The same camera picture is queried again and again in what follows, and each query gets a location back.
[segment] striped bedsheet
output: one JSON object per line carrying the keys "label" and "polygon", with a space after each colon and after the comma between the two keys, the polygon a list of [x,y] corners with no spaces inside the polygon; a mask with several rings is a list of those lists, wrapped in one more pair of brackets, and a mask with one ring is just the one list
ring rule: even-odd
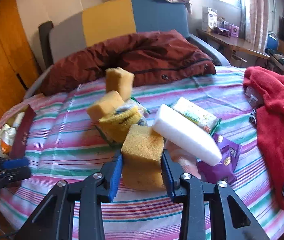
{"label": "striped bedsheet", "polygon": [[[216,67],[217,75],[186,78],[165,85],[134,88],[133,96],[148,110],[152,124],[161,104],[183,96],[222,118],[217,132],[243,145],[231,186],[257,218],[271,239],[284,232],[284,211],[275,202],[273,186],[263,156],[257,148],[256,129],[249,123],[252,108],[244,95],[244,69]],[[46,193],[60,179],[69,183],[99,171],[114,152],[91,125],[86,108],[105,93],[104,79],[78,86],[74,91],[51,97],[34,96],[7,112],[5,120],[25,104],[36,111],[27,141],[26,156],[32,177],[20,188],[3,189],[0,210],[15,228],[20,228]],[[205,204],[206,239],[210,239],[208,204]],[[102,204],[107,240],[177,239],[182,204],[173,204],[165,192],[141,192],[120,182],[111,204]],[[79,203],[74,212],[73,238],[78,238]]]}

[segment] bed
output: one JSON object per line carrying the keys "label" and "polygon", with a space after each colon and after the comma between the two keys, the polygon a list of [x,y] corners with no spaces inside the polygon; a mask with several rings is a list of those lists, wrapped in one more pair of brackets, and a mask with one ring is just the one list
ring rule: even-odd
{"label": "bed", "polygon": [[[216,75],[186,78],[165,85],[134,88],[133,96],[151,113],[151,125],[158,107],[183,96],[222,118],[218,133],[241,143],[235,173],[238,180],[231,187],[249,207],[271,239],[284,232],[284,211],[273,197],[272,184],[263,156],[256,144],[256,129],[249,122],[252,108],[244,94],[244,70],[217,66]],[[32,177],[20,188],[3,189],[0,211],[14,228],[20,228],[55,183],[85,179],[110,161],[114,149],[91,125],[86,108],[105,93],[104,79],[79,85],[70,93],[51,97],[36,95],[8,111],[5,120],[26,104],[35,110],[29,133],[26,157]],[[208,205],[206,239],[210,239]],[[106,239],[176,239],[179,235],[182,204],[173,204],[166,192],[142,192],[126,188],[120,182],[111,204],[102,205]],[[78,238],[79,203],[75,206],[73,238]]]}
{"label": "bed", "polygon": [[[114,19],[111,12],[119,6],[121,10],[118,11],[121,12]],[[133,16],[126,14],[126,9]],[[125,23],[125,26],[114,28],[119,22]],[[135,87],[133,96],[150,111],[146,115],[149,125],[152,125],[161,104],[172,104],[179,97],[185,97],[221,118],[217,132],[243,145],[235,170],[238,180],[231,187],[268,236],[278,239],[284,233],[284,211],[279,209],[274,199],[267,167],[257,148],[256,129],[249,122],[252,108],[242,87],[245,69],[231,67],[222,54],[188,33],[183,4],[170,4],[163,0],[114,0],[99,5],[98,10],[89,8],[76,14],[54,28],[51,22],[39,27],[48,69],[27,91],[24,101],[10,109],[0,120],[1,127],[27,104],[36,112],[25,153],[32,176],[24,180],[19,188],[2,190],[1,213],[18,229],[59,180],[64,179],[69,183],[83,180],[111,160],[114,149],[101,138],[86,113],[86,108],[105,93],[103,78],[81,84],[69,93],[50,97],[32,95],[50,71],[51,64],[94,44],[97,34],[102,41],[106,35],[109,38],[123,35],[131,27],[135,32],[176,29],[213,59],[216,75],[193,76],[162,85]],[[103,30],[108,28],[113,33],[107,31],[105,34]],[[79,206],[79,202],[76,203],[74,239],[78,238]],[[205,211],[206,239],[210,239],[208,204],[205,205]],[[102,213],[108,240],[169,240],[178,238],[182,204],[171,203],[166,192],[136,191],[125,187],[120,181],[114,202],[103,204]]]}

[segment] blue gripper pad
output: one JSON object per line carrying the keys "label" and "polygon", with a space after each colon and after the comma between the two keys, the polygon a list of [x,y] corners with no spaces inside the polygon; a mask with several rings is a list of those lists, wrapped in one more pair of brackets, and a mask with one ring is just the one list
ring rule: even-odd
{"label": "blue gripper pad", "polygon": [[109,199],[110,199],[111,202],[116,197],[116,194],[118,192],[121,173],[122,173],[122,167],[123,167],[122,154],[119,154],[118,160],[116,162],[116,165],[115,165],[115,168],[114,168],[114,171],[113,171],[113,174],[110,178]]}
{"label": "blue gripper pad", "polygon": [[17,169],[25,166],[29,166],[29,160],[27,158],[7,160],[2,164],[2,168],[6,170]]}
{"label": "blue gripper pad", "polygon": [[172,174],[171,174],[171,171],[170,171],[170,168],[169,168],[168,160],[167,160],[164,152],[162,152],[161,169],[162,169],[163,183],[164,183],[166,191],[168,193],[168,197],[171,200],[173,200],[173,198],[175,197],[174,181],[173,181],[173,177],[172,177]]}

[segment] white sponge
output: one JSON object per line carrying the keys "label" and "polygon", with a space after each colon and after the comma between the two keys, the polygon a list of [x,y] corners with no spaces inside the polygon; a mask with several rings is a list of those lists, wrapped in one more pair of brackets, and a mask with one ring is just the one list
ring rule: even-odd
{"label": "white sponge", "polygon": [[222,159],[220,150],[208,133],[167,105],[160,106],[152,128],[210,166],[215,166]]}

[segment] scrub sponge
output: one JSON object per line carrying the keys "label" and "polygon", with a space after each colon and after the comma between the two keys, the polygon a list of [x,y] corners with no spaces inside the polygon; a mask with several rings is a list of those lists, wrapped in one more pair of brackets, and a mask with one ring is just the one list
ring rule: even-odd
{"label": "scrub sponge", "polygon": [[100,118],[112,113],[118,107],[124,104],[123,99],[116,91],[111,91],[105,94],[100,100],[96,101],[90,106],[86,112],[90,116],[93,122],[96,122]]}
{"label": "scrub sponge", "polygon": [[99,120],[102,131],[105,132],[116,142],[124,142],[125,137],[131,127],[141,119],[142,114],[139,113],[138,107],[134,106],[131,109],[119,114],[108,114]]}
{"label": "scrub sponge", "polygon": [[120,67],[106,70],[106,92],[117,91],[124,101],[131,97],[134,74]]}
{"label": "scrub sponge", "polygon": [[164,140],[151,127],[132,125],[123,143],[123,182],[138,190],[164,190],[161,156]]}

